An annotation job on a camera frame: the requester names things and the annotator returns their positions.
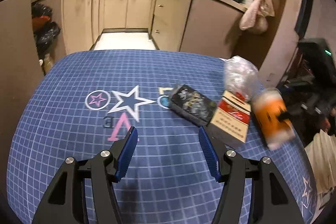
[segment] star logo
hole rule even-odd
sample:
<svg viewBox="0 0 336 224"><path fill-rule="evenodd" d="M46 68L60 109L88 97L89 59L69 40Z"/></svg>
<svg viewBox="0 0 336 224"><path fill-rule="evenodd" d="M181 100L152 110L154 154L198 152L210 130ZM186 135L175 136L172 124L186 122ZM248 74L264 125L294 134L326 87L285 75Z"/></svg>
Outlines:
<svg viewBox="0 0 336 224"><path fill-rule="evenodd" d="M155 103L155 101L139 97L139 85L127 94L114 90L112 93L119 102L108 113L127 110L137 122L139 122L139 106Z"/></svg>
<svg viewBox="0 0 336 224"><path fill-rule="evenodd" d="M110 101L111 96L109 93L104 90L96 90L86 96L85 105L88 109L100 110L106 107Z"/></svg>
<svg viewBox="0 0 336 224"><path fill-rule="evenodd" d="M89 105L96 104L97 107L100 107L100 102L107 100L106 98L102 97L102 94L103 92L99 93L98 96L90 95L92 101L89 103Z"/></svg>
<svg viewBox="0 0 336 224"><path fill-rule="evenodd" d="M313 192L313 189L310 186L310 180L309 179L306 180L305 178L303 178L303 183L304 183L304 191L303 191L302 198L307 197L307 206L303 203L303 199L302 199L302 205L304 205L305 208L308 208L309 203L310 203L309 194L311 192Z"/></svg>

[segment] orange container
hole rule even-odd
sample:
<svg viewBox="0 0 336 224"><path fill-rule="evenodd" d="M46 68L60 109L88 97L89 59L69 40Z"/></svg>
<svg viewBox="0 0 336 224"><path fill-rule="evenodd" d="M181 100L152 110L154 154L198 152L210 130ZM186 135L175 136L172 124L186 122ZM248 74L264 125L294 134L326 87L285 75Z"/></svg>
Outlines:
<svg viewBox="0 0 336 224"><path fill-rule="evenodd" d="M286 106L277 89L266 89L252 100L252 110L258 120L268 148L277 149L295 136L290 120L279 121L278 116Z"/></svg>

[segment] plastic bag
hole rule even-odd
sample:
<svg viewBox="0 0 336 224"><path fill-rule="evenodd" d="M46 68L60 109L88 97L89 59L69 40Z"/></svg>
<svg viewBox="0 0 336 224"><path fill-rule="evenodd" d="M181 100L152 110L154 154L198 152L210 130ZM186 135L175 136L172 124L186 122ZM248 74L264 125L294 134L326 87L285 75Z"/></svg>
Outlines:
<svg viewBox="0 0 336 224"><path fill-rule="evenodd" d="M247 29L248 32L253 34L262 34L267 31L268 23L263 15L257 15L255 24L252 28Z"/></svg>
<svg viewBox="0 0 336 224"><path fill-rule="evenodd" d="M264 17L274 17L274 7L272 0L261 0L260 2L260 13Z"/></svg>
<svg viewBox="0 0 336 224"><path fill-rule="evenodd" d="M47 22L44 27L36 34L36 48L40 59L52 45L53 41L60 34L61 29L56 22Z"/></svg>
<svg viewBox="0 0 336 224"><path fill-rule="evenodd" d="M31 17L41 17L41 16L48 16L51 17L53 14L52 8L43 5L38 2L34 2L31 4Z"/></svg>
<svg viewBox="0 0 336 224"><path fill-rule="evenodd" d="M247 30L255 25L261 1L262 0L254 0L250 7L247 9L239 23L239 27L241 30Z"/></svg>
<svg viewBox="0 0 336 224"><path fill-rule="evenodd" d="M225 62L225 90L246 102L259 91L258 69L250 62L234 56Z"/></svg>
<svg viewBox="0 0 336 224"><path fill-rule="evenodd" d="M37 2L31 4L31 20L34 33L43 28L50 20L52 13L53 10L43 4Z"/></svg>

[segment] kitchen cabinet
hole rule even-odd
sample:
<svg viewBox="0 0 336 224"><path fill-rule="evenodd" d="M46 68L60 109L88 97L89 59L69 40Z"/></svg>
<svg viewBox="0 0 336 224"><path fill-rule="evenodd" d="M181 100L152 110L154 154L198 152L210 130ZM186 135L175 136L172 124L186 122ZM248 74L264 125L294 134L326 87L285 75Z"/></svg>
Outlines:
<svg viewBox="0 0 336 224"><path fill-rule="evenodd" d="M0 14L0 193L6 193L13 135L26 104L43 79L43 72L32 30L31 0L0 1Z"/></svg>
<svg viewBox="0 0 336 224"><path fill-rule="evenodd" d="M156 0L151 35L160 50L180 49L191 0Z"/></svg>
<svg viewBox="0 0 336 224"><path fill-rule="evenodd" d="M92 0L92 44L95 44L99 35L99 0Z"/></svg>
<svg viewBox="0 0 336 224"><path fill-rule="evenodd" d="M193 0L180 51L231 58L242 15L217 1Z"/></svg>
<svg viewBox="0 0 336 224"><path fill-rule="evenodd" d="M126 28L128 0L105 0L104 28Z"/></svg>
<svg viewBox="0 0 336 224"><path fill-rule="evenodd" d="M126 28L147 29L152 0L128 0Z"/></svg>
<svg viewBox="0 0 336 224"><path fill-rule="evenodd" d="M99 34L104 30L105 0L99 0Z"/></svg>
<svg viewBox="0 0 336 224"><path fill-rule="evenodd" d="M67 55L92 46L92 0L63 0L63 33Z"/></svg>

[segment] pink star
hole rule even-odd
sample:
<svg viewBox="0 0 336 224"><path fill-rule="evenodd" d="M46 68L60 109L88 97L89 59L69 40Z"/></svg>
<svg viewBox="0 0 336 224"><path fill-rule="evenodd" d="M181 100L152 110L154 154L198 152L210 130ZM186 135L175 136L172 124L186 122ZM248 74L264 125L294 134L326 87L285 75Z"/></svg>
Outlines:
<svg viewBox="0 0 336 224"><path fill-rule="evenodd" d="M100 102L107 100L107 99L102 97L102 94L103 94L103 92L100 93L98 96L90 95L92 101L89 103L89 105L96 104L97 107L100 107Z"/></svg>

